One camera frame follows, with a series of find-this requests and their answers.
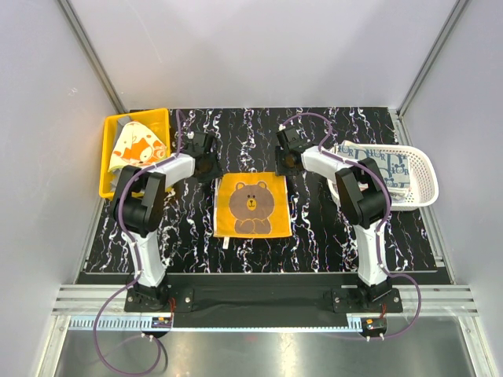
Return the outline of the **yellow brown bear towel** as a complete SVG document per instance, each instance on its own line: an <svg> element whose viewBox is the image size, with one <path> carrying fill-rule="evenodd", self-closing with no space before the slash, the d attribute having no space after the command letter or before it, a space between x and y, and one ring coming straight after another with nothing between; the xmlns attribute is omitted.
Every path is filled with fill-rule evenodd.
<svg viewBox="0 0 503 377"><path fill-rule="evenodd" d="M274 172L228 173L215 183L213 236L279 239L292 236L285 176Z"/></svg>

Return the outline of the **blue white patterned towel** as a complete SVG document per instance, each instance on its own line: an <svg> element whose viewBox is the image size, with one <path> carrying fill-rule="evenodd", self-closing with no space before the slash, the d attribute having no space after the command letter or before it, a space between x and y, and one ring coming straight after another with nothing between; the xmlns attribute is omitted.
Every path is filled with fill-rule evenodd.
<svg viewBox="0 0 503 377"><path fill-rule="evenodd" d="M336 154L347 159L374 159L391 197L403 201L409 195L409 160L406 155L386 152L375 147L364 147L350 141L343 141L338 145Z"/></svg>

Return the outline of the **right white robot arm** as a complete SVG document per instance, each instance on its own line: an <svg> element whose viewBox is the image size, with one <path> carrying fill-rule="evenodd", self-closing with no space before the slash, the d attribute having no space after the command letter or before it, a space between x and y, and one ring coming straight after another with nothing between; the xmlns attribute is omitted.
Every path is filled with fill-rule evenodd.
<svg viewBox="0 0 503 377"><path fill-rule="evenodd" d="M358 283L354 296L362 309L378 309L392 289L384 246L391 197L376 161L337 155L301 138L293 127L279 130L277 139L276 174L291 176L308 171L336 184L339 209L357 238Z"/></svg>

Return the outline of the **cream orange fox towel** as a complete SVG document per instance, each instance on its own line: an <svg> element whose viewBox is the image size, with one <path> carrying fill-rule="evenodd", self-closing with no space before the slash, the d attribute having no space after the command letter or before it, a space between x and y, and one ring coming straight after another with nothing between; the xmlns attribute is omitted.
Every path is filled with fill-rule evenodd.
<svg viewBox="0 0 503 377"><path fill-rule="evenodd" d="M123 128L112 150L108 172L127 165L146 167L166 157L166 145L147 126L131 121Z"/></svg>

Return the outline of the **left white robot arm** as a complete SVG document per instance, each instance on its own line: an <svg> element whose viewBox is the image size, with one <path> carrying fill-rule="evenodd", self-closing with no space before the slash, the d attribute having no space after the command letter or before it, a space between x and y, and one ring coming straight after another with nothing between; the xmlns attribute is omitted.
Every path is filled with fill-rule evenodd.
<svg viewBox="0 0 503 377"><path fill-rule="evenodd" d="M174 155L144 168L128 165L122 169L112 199L112 215L134 263L134 278L126 285L129 302L154 311L174 304L157 233L163 219L166 189L188 178L199 183L221 178L223 170L216 148L214 134L196 132Z"/></svg>

